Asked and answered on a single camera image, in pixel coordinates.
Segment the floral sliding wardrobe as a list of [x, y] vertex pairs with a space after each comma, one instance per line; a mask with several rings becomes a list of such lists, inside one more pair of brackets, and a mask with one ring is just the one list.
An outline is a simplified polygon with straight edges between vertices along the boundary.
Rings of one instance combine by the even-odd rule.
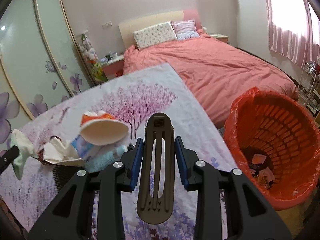
[[62, 0], [12, 0], [1, 18], [1, 151], [13, 130], [91, 87]]

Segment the light blue tube bottle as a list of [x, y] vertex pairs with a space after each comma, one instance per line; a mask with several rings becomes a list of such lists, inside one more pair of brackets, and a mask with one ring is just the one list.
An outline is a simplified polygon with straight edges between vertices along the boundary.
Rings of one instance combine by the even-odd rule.
[[88, 173], [100, 172], [107, 166], [112, 165], [116, 161], [120, 161], [122, 155], [127, 152], [128, 147], [121, 145], [112, 151], [106, 152], [98, 157], [87, 161], [85, 163], [85, 170]]

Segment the red plastic laundry basket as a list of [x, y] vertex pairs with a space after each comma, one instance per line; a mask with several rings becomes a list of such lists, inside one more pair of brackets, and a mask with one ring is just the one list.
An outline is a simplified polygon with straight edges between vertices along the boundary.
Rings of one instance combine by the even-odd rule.
[[[319, 178], [319, 129], [298, 102], [253, 87], [231, 106], [223, 135], [238, 168], [276, 210], [308, 199]], [[275, 180], [267, 189], [249, 171], [246, 150], [261, 151]]]

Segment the white floral pillow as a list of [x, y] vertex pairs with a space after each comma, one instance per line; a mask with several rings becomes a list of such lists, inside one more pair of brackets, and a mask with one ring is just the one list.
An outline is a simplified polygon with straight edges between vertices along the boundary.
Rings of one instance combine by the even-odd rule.
[[169, 21], [134, 31], [133, 37], [139, 50], [177, 40], [176, 33]]

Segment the floral purple table cloth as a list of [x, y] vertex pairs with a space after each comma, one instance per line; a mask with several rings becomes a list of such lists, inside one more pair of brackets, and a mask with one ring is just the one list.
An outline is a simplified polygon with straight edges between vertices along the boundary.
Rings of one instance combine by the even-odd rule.
[[68, 99], [14, 129], [8, 146], [24, 154], [22, 175], [13, 167], [1, 175], [1, 197], [25, 230], [30, 230], [57, 194], [53, 164], [67, 157], [100, 161], [138, 138], [150, 116], [163, 112], [175, 135], [198, 157], [229, 171], [235, 162], [219, 130], [167, 63], [116, 78]]

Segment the blue tissue pack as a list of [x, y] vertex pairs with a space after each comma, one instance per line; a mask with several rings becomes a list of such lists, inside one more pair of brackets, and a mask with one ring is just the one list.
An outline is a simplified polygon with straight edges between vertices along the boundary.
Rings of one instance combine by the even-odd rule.
[[76, 150], [78, 156], [85, 161], [93, 159], [102, 149], [102, 146], [93, 145], [87, 142], [81, 135], [78, 135], [71, 145]]

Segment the far side nightstand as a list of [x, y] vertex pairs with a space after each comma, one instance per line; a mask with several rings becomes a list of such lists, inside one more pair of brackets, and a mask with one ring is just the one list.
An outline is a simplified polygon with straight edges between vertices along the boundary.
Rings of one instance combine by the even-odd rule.
[[222, 34], [210, 34], [210, 37], [215, 38], [221, 42], [225, 42], [226, 44], [229, 44], [228, 36], [222, 35]]

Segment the light green cloth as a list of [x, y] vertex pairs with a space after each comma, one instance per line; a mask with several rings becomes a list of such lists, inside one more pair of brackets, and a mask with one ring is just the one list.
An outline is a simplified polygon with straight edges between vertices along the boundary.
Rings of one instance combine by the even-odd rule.
[[29, 157], [38, 158], [33, 143], [19, 130], [13, 130], [11, 134], [10, 146], [17, 146], [19, 154], [13, 160], [12, 166], [18, 180], [22, 179], [23, 168]]

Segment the beige crumpled cloth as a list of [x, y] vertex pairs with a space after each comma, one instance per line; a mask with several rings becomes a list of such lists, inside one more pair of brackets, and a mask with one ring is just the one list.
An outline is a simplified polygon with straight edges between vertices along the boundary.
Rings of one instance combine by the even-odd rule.
[[84, 167], [85, 161], [80, 158], [70, 141], [52, 137], [43, 145], [42, 159], [53, 165]]

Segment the beige pink headboard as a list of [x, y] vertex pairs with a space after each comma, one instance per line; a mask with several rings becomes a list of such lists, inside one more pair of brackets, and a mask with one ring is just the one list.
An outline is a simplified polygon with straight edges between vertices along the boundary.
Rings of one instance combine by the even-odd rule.
[[196, 9], [186, 9], [178, 11], [163, 12], [160, 14], [154, 14], [149, 16], [144, 16], [141, 18], [136, 18], [126, 22], [122, 22], [118, 25], [121, 38], [123, 40], [125, 49], [129, 48], [131, 45], [135, 44], [135, 39], [133, 36], [134, 31], [144, 29], [151, 25], [156, 25], [162, 22], [171, 21], [188, 21], [195, 20], [196, 29], [201, 29], [202, 24], [200, 21], [199, 13]]

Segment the pink white nightstand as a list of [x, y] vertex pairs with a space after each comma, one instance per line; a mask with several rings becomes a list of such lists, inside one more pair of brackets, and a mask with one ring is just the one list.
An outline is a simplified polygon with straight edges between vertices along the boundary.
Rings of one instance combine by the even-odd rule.
[[122, 76], [124, 72], [124, 55], [120, 55], [103, 66], [103, 72], [108, 80]]

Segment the salmon pink bed duvet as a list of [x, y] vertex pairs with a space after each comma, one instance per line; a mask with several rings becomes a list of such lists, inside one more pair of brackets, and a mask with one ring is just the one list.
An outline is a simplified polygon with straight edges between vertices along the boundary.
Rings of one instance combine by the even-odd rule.
[[124, 53], [124, 74], [168, 63], [184, 81], [217, 128], [233, 101], [247, 90], [273, 90], [296, 100], [294, 82], [276, 66], [207, 34]]

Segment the hanging plush toy stack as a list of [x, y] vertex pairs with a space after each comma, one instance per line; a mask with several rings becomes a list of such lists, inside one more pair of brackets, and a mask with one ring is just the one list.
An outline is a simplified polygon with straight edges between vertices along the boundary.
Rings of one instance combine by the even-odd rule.
[[79, 47], [95, 83], [101, 84], [105, 82], [105, 75], [103, 73], [99, 57], [97, 56], [97, 53], [86, 33], [81, 34], [81, 42], [79, 43]]

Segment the pink striped pillow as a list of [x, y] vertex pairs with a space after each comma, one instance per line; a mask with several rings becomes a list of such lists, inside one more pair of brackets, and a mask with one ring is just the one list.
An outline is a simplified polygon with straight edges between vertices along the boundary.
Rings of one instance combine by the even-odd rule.
[[172, 21], [171, 23], [177, 39], [186, 40], [189, 38], [199, 37], [196, 30], [196, 22], [194, 19], [187, 21]]

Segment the red white paper cup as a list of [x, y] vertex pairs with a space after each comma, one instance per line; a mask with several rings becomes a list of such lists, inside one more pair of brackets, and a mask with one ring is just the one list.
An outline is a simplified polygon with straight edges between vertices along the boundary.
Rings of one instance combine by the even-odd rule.
[[86, 112], [81, 117], [80, 132], [87, 142], [97, 145], [111, 145], [124, 139], [128, 126], [105, 111]]

